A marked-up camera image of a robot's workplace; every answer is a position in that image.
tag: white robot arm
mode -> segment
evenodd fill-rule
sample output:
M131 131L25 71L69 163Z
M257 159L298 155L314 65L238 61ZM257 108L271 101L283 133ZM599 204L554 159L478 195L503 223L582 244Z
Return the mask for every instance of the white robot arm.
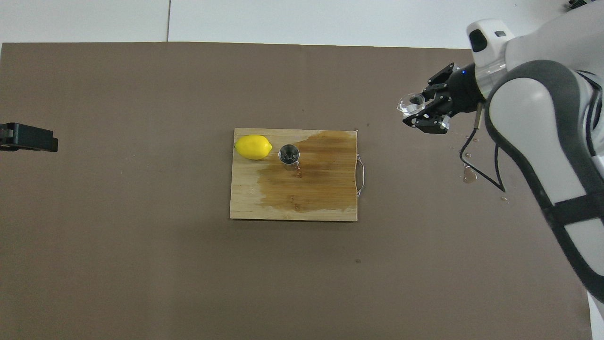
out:
M520 167L602 313L604 1L572 10L527 36L514 37L494 19L474 22L467 33L474 64L450 64L422 93L403 99L403 122L442 134L451 117L484 104L489 135Z

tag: stainless steel cup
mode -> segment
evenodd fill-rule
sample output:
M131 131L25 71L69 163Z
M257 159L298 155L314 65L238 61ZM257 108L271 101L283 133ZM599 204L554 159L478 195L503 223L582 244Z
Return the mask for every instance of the stainless steel cup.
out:
M295 145L283 145L279 149L279 160L287 170L298 170L300 168L300 150Z

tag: white wall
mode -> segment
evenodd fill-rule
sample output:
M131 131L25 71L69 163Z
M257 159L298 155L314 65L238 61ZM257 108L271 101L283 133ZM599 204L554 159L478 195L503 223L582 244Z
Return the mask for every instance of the white wall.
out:
M2 0L3 42L165 41L169 0Z
M565 0L172 0L171 41L467 48L466 26L498 18L516 35Z

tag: lemon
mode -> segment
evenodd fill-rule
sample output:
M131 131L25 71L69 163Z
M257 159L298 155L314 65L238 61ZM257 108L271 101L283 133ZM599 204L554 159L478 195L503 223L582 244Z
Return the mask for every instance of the lemon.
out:
M265 158L271 152L272 145L265 136L251 134L241 137L235 143L235 150L247 159L258 160Z

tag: water spill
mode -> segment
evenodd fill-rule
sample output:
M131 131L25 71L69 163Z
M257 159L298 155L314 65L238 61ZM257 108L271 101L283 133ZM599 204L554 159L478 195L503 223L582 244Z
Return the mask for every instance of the water spill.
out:
M283 169L273 151L257 170L260 205L301 213L356 208L355 137L345 131L321 131L295 142L302 156L296 171Z
M463 169L463 183L472 183L477 179L478 176L476 175L476 172L474 172L472 168L466 165Z

